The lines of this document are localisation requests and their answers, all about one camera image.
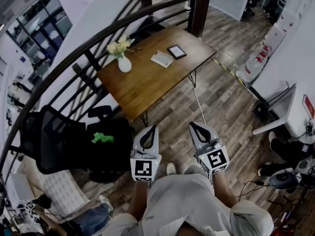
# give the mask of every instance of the wooden floor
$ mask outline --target wooden floor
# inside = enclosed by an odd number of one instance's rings
[[[209,7],[202,40],[218,51],[215,58],[230,69],[236,69],[245,62],[249,54],[259,46],[259,42],[271,26],[266,21],[266,15],[262,10],[255,9],[254,11],[255,15],[249,20],[238,22],[217,9]],[[207,124],[216,129],[227,146],[230,165],[225,174],[233,193],[238,196],[247,181],[258,179],[257,170],[262,164],[270,159],[278,159],[269,150],[267,134],[252,135],[254,129],[263,125],[252,114],[256,100],[213,61],[207,62],[198,69],[196,93]],[[195,149],[190,138],[188,123],[190,121],[202,122],[202,117],[189,79],[182,81],[151,107],[148,115],[150,124],[156,124],[159,128],[162,170],[165,170],[168,162],[174,162],[180,173],[192,164],[197,165],[193,158]],[[144,128],[139,119],[134,121],[132,126],[135,127],[136,132]],[[131,175],[125,174],[115,188],[106,191],[105,195],[114,207],[113,216],[126,211],[133,186],[134,181]],[[250,183],[243,193],[257,187]],[[298,197],[301,191],[297,190],[293,196]],[[281,208],[270,204],[268,200],[284,202],[282,195],[290,196],[285,191],[263,187],[242,199],[255,202],[276,217]],[[315,218],[312,212],[309,218]],[[300,231],[305,232],[303,226],[305,225],[302,225]],[[312,235],[312,233],[297,233],[296,235]]]

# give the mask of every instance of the green cloth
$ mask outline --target green cloth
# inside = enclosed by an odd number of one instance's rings
[[[103,133],[96,132],[94,134],[94,139],[91,142],[96,144],[97,141],[101,141],[102,143],[113,143],[114,137],[113,136],[105,136]]]

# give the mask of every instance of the white sneaker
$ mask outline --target white sneaker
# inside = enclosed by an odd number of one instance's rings
[[[266,162],[265,163],[265,165],[270,165],[270,164],[272,164],[272,163],[271,162]],[[260,172],[261,172],[261,168],[257,172],[258,176],[261,176]]]
[[[268,136],[268,139],[269,139],[269,142],[270,142],[270,146],[269,146],[270,150],[272,150],[272,149],[271,149],[271,142],[272,142],[273,139],[276,139],[276,138],[277,138],[277,136],[276,136],[275,132],[274,132],[274,131],[271,131],[271,132],[269,133],[269,136]]]
[[[108,212],[111,212],[113,210],[113,207],[107,197],[105,197],[104,195],[99,195],[98,198],[102,204],[106,204],[109,207]]]
[[[176,168],[175,164],[173,163],[168,163],[166,166],[166,174],[169,175],[176,175]]]

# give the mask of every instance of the white shirt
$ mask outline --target white shirt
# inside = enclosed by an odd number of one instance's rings
[[[249,201],[229,209],[211,191],[209,180],[200,174],[163,177],[152,186],[139,223],[125,213],[110,221],[101,235],[175,236],[185,221],[206,236],[271,234],[267,211]]]

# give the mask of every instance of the white vase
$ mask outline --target white vase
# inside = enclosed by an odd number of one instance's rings
[[[121,58],[118,58],[118,67],[123,73],[128,73],[131,70],[131,62],[124,53]]]

